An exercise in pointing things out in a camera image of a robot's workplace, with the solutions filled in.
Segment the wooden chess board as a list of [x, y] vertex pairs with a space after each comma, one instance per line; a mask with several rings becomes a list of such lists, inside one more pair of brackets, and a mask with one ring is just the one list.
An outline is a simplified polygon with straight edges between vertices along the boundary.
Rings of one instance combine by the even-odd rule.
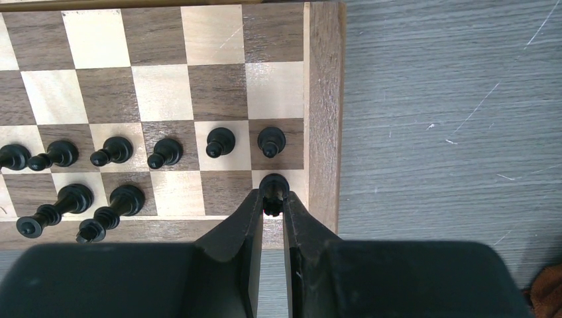
[[[338, 228], [346, 6], [335, 1], [2, 1], [1, 144], [32, 156], [51, 142], [79, 150], [68, 167], [1, 169], [1, 248], [72, 242], [79, 224], [123, 184], [146, 203], [106, 241], [195, 240], [234, 212], [268, 174], [283, 175], [308, 211]], [[225, 127], [231, 153], [206, 154]], [[267, 158], [258, 134], [278, 127]], [[97, 167], [90, 156], [113, 136], [132, 157]], [[173, 138], [180, 161], [148, 167]], [[38, 238], [16, 222], [83, 184], [91, 207], [67, 213]]]

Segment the black chess piece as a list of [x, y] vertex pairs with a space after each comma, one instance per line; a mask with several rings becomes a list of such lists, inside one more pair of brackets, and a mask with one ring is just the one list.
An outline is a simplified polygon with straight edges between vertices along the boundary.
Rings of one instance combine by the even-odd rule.
[[58, 192], [56, 203], [40, 205], [35, 214], [20, 217], [16, 228], [28, 239], [38, 238], [44, 228], [57, 225], [64, 214], [81, 214], [88, 210], [93, 200], [93, 192], [86, 185], [66, 185]]
[[271, 217], [279, 216], [283, 211], [283, 201], [287, 198], [290, 186], [281, 174], [268, 174], [259, 185], [262, 194], [262, 210]]
[[137, 186], [120, 185], [111, 192], [109, 206], [96, 209], [92, 218], [80, 223], [76, 242], [102, 241], [107, 231], [118, 227], [122, 216], [136, 215], [144, 207], [145, 200], [144, 192]]

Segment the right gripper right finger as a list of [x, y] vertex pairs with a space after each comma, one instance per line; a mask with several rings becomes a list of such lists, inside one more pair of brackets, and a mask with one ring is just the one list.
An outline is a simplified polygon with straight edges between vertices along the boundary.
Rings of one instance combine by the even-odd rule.
[[294, 192], [283, 200], [291, 317], [529, 317], [489, 246], [450, 240], [344, 240]]

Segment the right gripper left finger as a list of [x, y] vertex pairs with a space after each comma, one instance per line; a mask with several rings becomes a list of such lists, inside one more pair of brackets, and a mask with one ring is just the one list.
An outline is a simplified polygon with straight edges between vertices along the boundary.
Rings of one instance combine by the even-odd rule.
[[194, 242], [42, 244], [1, 284], [2, 317], [254, 317], [262, 195]]

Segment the black pawn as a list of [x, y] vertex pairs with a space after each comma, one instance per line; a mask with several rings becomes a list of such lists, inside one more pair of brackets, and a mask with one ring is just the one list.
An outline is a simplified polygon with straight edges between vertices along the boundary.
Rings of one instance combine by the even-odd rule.
[[74, 143], [57, 140], [49, 144], [46, 153], [29, 158], [27, 166], [36, 172], [51, 168], [53, 165], [65, 168], [74, 164], [78, 157], [79, 150]]
[[180, 161], [182, 154], [183, 146], [177, 140], [163, 138], [155, 144], [147, 164], [149, 168], [156, 170], [163, 166], [173, 166]]
[[1, 147], [1, 168], [19, 171], [27, 167], [31, 154], [21, 144], [7, 144]]
[[286, 137], [278, 127], [266, 127], [258, 134], [258, 147], [267, 158], [281, 153], [286, 145]]
[[102, 149], [95, 151], [90, 156], [90, 162], [97, 167], [110, 163], [122, 164], [128, 161], [132, 155], [132, 143], [125, 137], [113, 136], [104, 142]]
[[231, 153], [235, 147], [235, 135], [225, 127], [213, 129], [207, 136], [206, 154], [210, 158], [218, 158]]

